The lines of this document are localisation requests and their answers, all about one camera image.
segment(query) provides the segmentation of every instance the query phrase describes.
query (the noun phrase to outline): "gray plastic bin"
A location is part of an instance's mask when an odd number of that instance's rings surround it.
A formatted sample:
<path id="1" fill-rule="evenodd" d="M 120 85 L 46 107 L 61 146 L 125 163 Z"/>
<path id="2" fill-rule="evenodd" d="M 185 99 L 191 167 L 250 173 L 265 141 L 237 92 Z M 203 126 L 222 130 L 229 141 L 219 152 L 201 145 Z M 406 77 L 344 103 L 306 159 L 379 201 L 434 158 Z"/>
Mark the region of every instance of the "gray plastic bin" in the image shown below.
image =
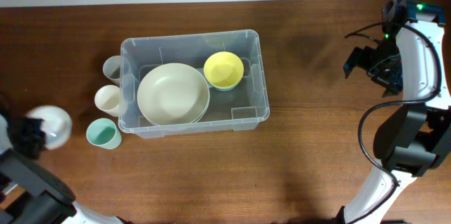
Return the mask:
<path id="1" fill-rule="evenodd" d="M 205 61 L 219 51 L 238 55 L 244 77 L 235 89 L 221 92 L 210 87 L 210 104 L 197 123 L 155 126 L 141 114 L 137 91 L 142 78 L 165 63 L 184 63 L 203 73 Z M 121 56 L 128 71 L 121 68 L 121 111 L 119 128 L 142 138 L 164 137 L 219 130 L 252 130 L 269 117 L 260 41 L 253 30 L 129 38 L 121 45 Z"/>

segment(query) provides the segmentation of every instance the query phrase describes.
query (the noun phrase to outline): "wooden table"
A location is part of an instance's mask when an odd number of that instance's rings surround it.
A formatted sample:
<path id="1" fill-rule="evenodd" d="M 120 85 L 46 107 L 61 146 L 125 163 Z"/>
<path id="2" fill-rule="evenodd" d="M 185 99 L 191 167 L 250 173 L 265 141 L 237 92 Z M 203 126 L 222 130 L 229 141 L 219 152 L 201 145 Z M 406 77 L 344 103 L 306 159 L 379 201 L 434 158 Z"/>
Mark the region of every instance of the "wooden table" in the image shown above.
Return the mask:
<path id="1" fill-rule="evenodd" d="M 135 223 L 270 223 L 333 217 L 371 169 L 357 144 L 363 112 L 383 88 L 363 70 L 345 80 L 342 65 L 361 38 L 348 32 L 381 19 L 387 0 L 308 0 L 0 9 L 1 89 L 22 111 L 42 104 L 67 110 L 73 135 L 42 154 L 78 201 Z M 424 0 L 445 6 L 451 0 Z M 451 77 L 451 32 L 444 40 Z M 261 38 L 269 119 L 244 132 L 141 139 L 123 134 L 113 151 L 85 139 L 87 125 L 108 117 L 94 93 L 110 82 L 102 63 L 128 37 L 253 29 Z M 369 31 L 382 37 L 379 28 Z M 378 126 L 395 110 L 371 115 Z M 451 161 L 427 172 L 395 202 L 387 219 L 451 219 Z"/>

